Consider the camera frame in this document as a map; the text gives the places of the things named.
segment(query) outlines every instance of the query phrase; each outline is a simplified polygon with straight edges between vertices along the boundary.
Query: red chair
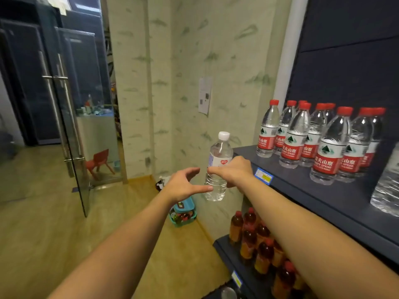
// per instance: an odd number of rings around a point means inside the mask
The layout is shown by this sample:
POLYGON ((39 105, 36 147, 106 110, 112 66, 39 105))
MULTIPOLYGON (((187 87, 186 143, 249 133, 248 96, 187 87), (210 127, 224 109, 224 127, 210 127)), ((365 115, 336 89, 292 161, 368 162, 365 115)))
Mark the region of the red chair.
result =
POLYGON ((98 181, 99 179, 97 178, 97 175, 95 175, 93 172, 93 169, 95 167, 97 167, 96 172, 98 172, 100 170, 101 165, 106 165, 108 169, 112 172, 112 174, 115 174, 112 168, 107 164, 107 159, 108 159, 108 149, 96 153, 95 155, 93 155, 92 160, 86 161, 86 168, 96 181, 98 181))

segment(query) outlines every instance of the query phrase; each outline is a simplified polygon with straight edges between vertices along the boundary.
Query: bottle with white cap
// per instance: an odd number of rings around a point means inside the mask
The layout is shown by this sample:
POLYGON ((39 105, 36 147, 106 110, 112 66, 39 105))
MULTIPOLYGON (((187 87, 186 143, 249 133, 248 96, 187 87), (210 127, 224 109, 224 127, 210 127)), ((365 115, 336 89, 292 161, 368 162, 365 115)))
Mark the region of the bottle with white cap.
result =
MULTIPOLYGON (((219 140, 212 145, 208 167, 221 167, 227 165, 233 158, 233 149, 229 144, 230 133, 219 132, 219 140)), ((213 186, 213 191, 205 193, 209 201, 221 201, 226 193, 227 181, 216 174, 206 174, 206 185, 213 186)))

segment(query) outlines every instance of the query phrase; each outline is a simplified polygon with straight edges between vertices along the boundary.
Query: price tag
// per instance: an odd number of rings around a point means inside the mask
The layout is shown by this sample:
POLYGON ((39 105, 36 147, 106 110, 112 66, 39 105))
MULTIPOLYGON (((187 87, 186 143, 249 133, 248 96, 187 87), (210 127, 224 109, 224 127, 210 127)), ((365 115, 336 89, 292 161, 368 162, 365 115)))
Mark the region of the price tag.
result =
POLYGON ((273 176, 270 173, 266 172, 265 170, 262 170, 261 168, 258 168, 256 170, 255 177, 260 181, 264 182, 268 186, 270 186, 270 183, 273 180, 273 176))
POLYGON ((241 288, 243 283, 235 271, 233 271, 233 273, 232 273, 232 278, 233 278, 234 282, 237 284, 238 288, 241 288))

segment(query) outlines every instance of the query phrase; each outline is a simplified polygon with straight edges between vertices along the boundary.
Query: person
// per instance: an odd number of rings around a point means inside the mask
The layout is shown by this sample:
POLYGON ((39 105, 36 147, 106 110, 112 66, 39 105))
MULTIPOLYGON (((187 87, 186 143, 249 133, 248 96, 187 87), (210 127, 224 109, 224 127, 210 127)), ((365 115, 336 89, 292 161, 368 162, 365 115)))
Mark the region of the person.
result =
MULTIPOLYGON (((226 166, 207 170, 248 197, 317 297, 398 297, 395 272, 351 237, 256 179, 248 160, 237 156, 226 166)), ((190 183, 199 171, 187 168, 173 174, 148 206, 103 241, 50 298, 131 298, 170 208, 193 194, 212 191, 211 186, 190 183)))

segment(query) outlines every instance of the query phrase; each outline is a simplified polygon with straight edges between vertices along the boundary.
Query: white vertical trim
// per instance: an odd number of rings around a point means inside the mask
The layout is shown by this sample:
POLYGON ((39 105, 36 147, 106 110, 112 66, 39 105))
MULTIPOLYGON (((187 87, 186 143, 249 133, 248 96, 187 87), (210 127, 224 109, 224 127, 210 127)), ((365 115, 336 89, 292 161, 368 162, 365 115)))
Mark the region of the white vertical trim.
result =
POLYGON ((308 0, 292 0, 291 3, 284 44, 282 46, 280 65, 278 66, 276 87, 273 95, 273 99, 280 101, 278 103, 278 110, 280 110, 280 113, 282 112, 285 96, 287 95, 288 84, 290 82, 291 71, 297 53, 307 4, 308 0))

